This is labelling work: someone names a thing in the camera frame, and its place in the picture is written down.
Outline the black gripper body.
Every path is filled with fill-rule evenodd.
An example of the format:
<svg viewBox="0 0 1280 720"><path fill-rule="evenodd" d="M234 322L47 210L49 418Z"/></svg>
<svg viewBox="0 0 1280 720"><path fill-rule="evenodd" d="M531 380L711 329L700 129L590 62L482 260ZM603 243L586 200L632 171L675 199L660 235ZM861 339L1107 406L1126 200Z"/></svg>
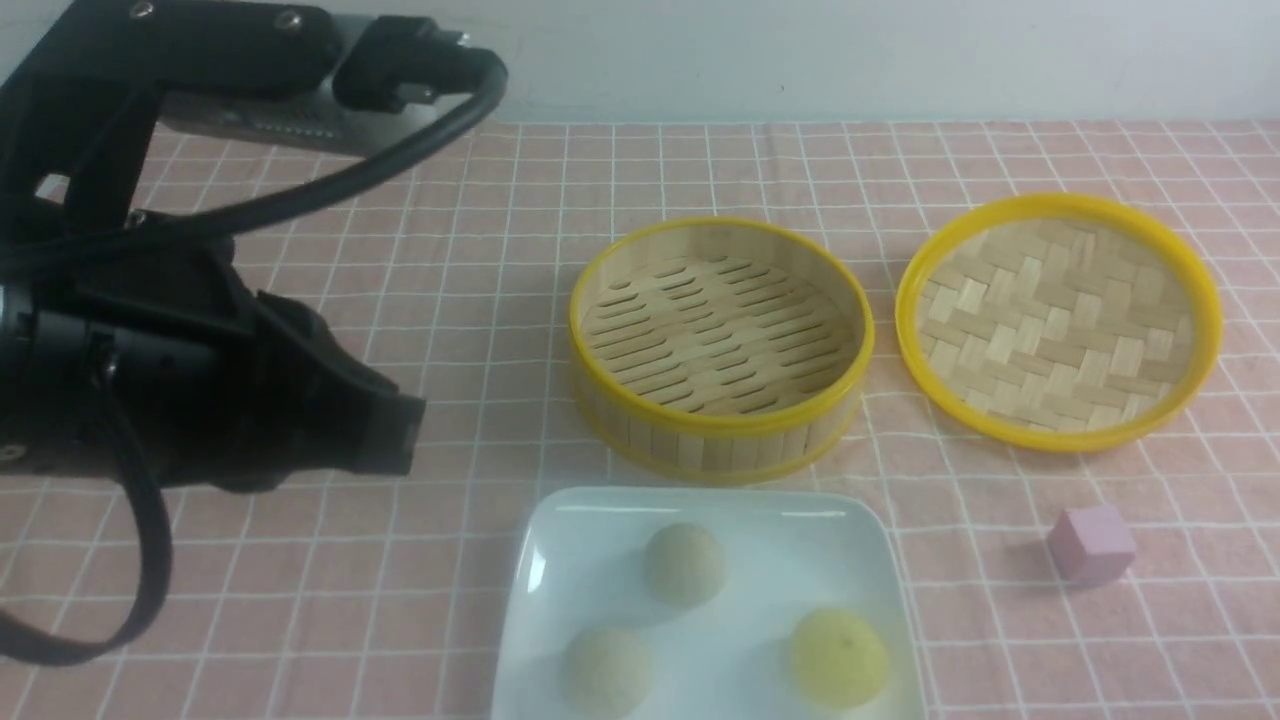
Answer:
<svg viewBox="0 0 1280 720"><path fill-rule="evenodd" d="M110 389L163 487L266 492L312 470L402 477L425 402L307 304L255 292L230 246L3 283L3 473L110 477Z"/></svg>

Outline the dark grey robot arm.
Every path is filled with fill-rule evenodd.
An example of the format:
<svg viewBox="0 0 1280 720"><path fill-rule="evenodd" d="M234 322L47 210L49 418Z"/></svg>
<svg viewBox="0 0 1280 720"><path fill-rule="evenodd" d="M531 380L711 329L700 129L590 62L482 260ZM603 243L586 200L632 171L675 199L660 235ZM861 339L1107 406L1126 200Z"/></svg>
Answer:
<svg viewBox="0 0 1280 720"><path fill-rule="evenodd" d="M342 154L407 131L416 20L214 1L76 1L3 86L3 256L152 231L159 247L3 273L3 474L109 477L110 389L163 487L264 492L297 471L401 475L425 404L307 304L251 290L236 231L132 205L154 129Z"/></svg>

